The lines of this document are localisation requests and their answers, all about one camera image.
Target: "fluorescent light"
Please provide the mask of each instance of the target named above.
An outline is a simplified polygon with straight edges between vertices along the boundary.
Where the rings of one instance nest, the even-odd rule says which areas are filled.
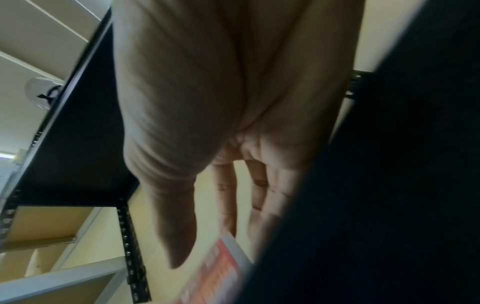
[[[14,159],[14,158],[15,158],[15,154],[1,153],[1,152],[0,152],[0,158]]]

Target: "metal shelf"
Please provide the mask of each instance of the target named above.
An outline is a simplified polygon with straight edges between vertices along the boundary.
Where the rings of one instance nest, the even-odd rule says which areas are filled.
[[[128,210],[138,181],[124,163],[123,140],[109,12],[0,194],[0,249],[19,206],[115,207],[133,302],[151,300]]]

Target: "human hand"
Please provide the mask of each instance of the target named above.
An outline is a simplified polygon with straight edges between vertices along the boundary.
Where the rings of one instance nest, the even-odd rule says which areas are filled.
[[[237,228],[233,161],[252,179],[260,252],[329,138],[349,83],[362,0],[116,0],[124,157],[172,267],[196,239],[194,181],[211,164],[219,227]]]

